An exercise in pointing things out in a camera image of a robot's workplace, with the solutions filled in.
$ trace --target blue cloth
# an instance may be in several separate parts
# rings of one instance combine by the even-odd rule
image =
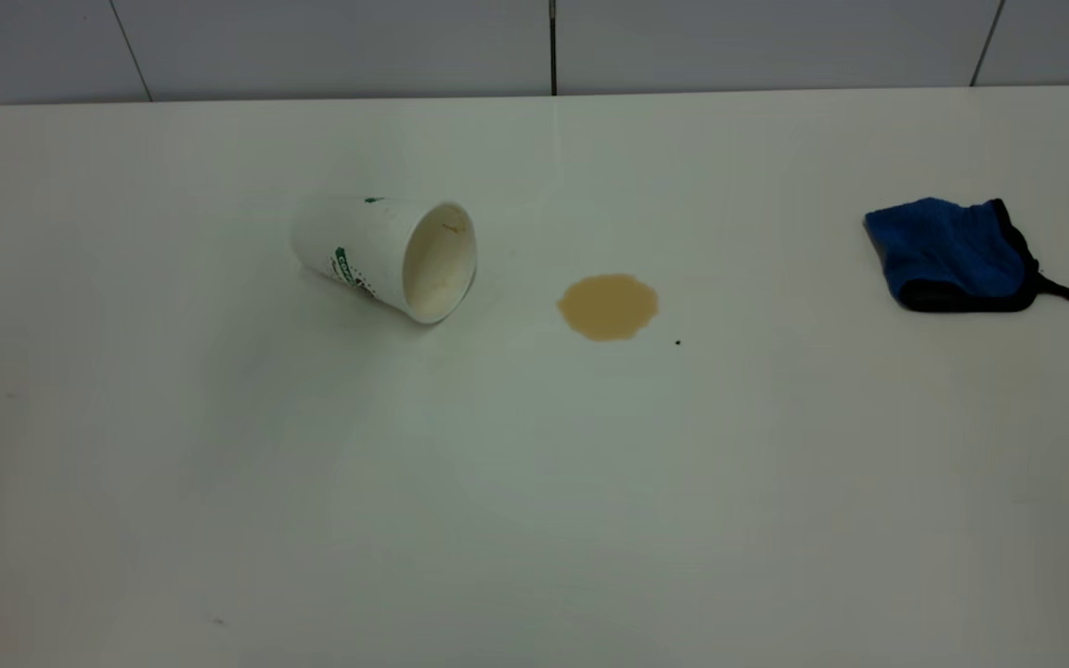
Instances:
[[[1025,263],[1006,242],[993,202],[962,207],[928,198],[870,213],[865,228],[895,299],[915,279],[958,284],[976,297],[1008,297],[1025,283]]]

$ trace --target paper cup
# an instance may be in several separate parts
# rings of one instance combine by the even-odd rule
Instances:
[[[440,322],[468,291],[476,233],[452,202],[331,198],[292,226],[299,261],[423,323]]]

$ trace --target white table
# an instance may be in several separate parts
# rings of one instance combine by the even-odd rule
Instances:
[[[316,193],[469,208],[458,312]],[[1069,665],[1069,304],[900,309],[929,195],[1069,284],[1069,88],[0,109],[0,667]]]

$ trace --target coffee spill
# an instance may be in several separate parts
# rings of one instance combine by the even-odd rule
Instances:
[[[559,312],[590,340],[628,340],[657,315],[657,293],[629,274],[590,276],[568,288]]]

